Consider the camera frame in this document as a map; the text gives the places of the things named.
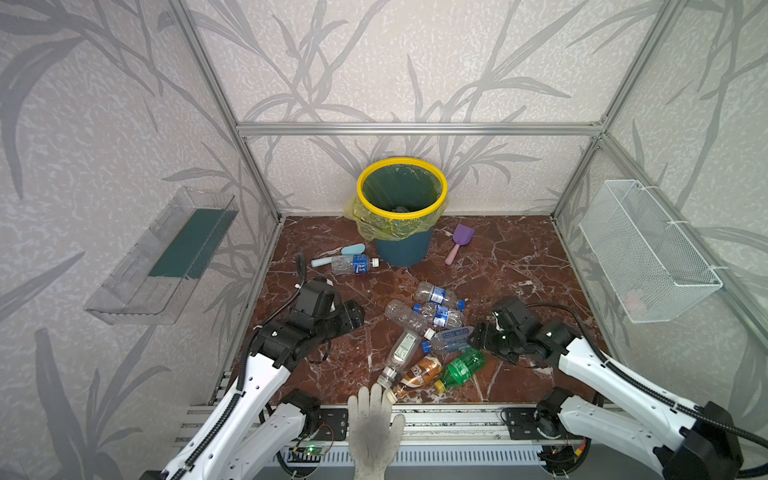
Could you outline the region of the green soda bottle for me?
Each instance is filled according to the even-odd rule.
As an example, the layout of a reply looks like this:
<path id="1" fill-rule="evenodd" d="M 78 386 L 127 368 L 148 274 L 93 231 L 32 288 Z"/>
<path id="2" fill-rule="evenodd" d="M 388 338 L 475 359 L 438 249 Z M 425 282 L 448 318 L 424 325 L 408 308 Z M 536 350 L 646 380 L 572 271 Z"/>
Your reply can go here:
<path id="1" fill-rule="evenodd" d="M 480 350 L 469 348 L 459 357 L 449 363 L 438 380 L 435 381 L 435 389 L 439 394 L 458 388 L 467 383 L 487 363 L 484 353 Z"/>

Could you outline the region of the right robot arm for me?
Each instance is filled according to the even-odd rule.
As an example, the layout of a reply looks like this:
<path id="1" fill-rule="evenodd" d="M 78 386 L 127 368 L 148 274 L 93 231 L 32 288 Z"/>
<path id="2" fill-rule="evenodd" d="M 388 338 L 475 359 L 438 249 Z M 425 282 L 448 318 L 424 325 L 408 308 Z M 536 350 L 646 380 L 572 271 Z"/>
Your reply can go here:
<path id="1" fill-rule="evenodd" d="M 767 473 L 766 465 L 743 466 L 740 445 L 746 440 L 766 447 L 765 438 L 736 427 L 713 402 L 700 406 L 647 384 L 567 324 L 499 329 L 480 323 L 469 343 L 509 363 L 528 356 L 590 386 L 619 409 L 570 393 L 553 394 L 541 405 L 569 433 L 607 445 L 664 479 L 754 479 Z"/>

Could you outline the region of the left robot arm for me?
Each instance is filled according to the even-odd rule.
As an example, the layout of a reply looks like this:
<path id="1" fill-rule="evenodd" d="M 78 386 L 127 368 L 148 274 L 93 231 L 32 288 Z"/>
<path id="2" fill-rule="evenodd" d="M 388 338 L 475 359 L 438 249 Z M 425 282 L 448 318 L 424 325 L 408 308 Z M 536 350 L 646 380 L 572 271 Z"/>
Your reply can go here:
<path id="1" fill-rule="evenodd" d="M 313 436 L 322 422 L 319 399 L 290 392 L 266 407 L 298 363 L 320 344 L 360 328 L 364 311 L 355 301 L 293 310 L 262 327 L 241 362 L 236 382 L 202 427 L 162 470 L 143 479 L 252 479 L 284 447 Z"/>

